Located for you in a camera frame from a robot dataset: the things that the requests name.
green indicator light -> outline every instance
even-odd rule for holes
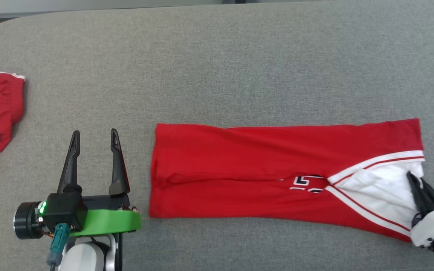
[[[39,210],[40,211],[40,215],[43,214],[45,207],[46,207],[46,202],[43,202],[43,204],[41,205],[40,210]]]

gray fabric surface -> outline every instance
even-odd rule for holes
[[[434,1],[301,2],[62,12],[0,24],[0,71],[27,76],[0,153],[0,270],[46,270],[19,203],[57,188],[81,131],[84,194],[106,194],[110,129],[144,214],[157,122],[215,126],[422,120],[434,186]],[[352,228],[263,218],[143,219],[124,270],[434,270],[434,254]]]

red jersey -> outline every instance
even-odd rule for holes
[[[422,177],[418,119],[366,125],[158,124],[150,216],[283,218],[410,241],[406,172]]]

teal cable connector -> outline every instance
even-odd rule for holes
[[[53,240],[50,245],[50,254],[48,254],[46,258],[46,264],[51,266],[52,270],[61,264],[63,249],[68,242],[69,234],[70,228],[68,224],[60,223],[56,226],[55,235],[53,235]]]

printed jersey number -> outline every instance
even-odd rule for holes
[[[322,178],[322,177],[317,177],[317,176],[296,176],[294,178],[294,182],[292,184],[297,186],[297,187],[290,187],[289,189],[291,189],[291,190],[306,190],[306,187],[303,187],[303,186],[309,185],[309,180],[307,180],[306,177]],[[310,188],[310,189],[308,189],[308,192],[319,193],[322,190],[323,189],[321,189],[321,188]]]

